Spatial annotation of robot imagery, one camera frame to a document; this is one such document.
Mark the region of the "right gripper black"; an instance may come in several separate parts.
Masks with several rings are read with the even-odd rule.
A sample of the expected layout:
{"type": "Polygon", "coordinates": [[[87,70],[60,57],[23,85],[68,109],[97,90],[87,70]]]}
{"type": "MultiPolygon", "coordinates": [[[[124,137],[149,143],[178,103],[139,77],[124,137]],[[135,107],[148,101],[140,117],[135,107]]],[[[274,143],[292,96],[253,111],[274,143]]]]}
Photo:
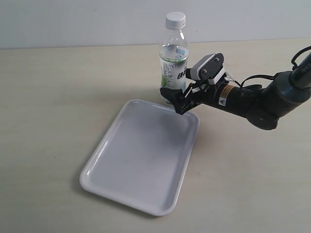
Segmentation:
{"type": "Polygon", "coordinates": [[[191,83],[183,92],[181,89],[168,89],[161,87],[160,93],[175,111],[183,115],[189,110],[201,105],[210,105],[215,98],[218,85],[208,84],[206,81],[191,83]]]}

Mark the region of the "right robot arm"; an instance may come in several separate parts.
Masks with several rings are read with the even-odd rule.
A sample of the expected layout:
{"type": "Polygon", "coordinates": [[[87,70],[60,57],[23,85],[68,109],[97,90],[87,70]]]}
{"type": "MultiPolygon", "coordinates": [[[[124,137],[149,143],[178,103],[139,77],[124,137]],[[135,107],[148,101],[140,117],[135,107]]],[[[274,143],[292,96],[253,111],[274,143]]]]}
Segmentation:
{"type": "Polygon", "coordinates": [[[310,50],[306,47],[294,55],[292,70],[273,76],[258,74],[248,77],[249,80],[270,80],[267,87],[260,84],[246,86],[239,82],[230,85],[233,79],[223,66],[223,54],[209,54],[186,69],[186,78],[192,83],[185,91],[162,87],[160,93],[180,115],[204,104],[246,118],[262,130],[273,130],[281,117],[311,98],[311,56],[307,55],[300,64],[296,63],[301,54],[310,50]]]}

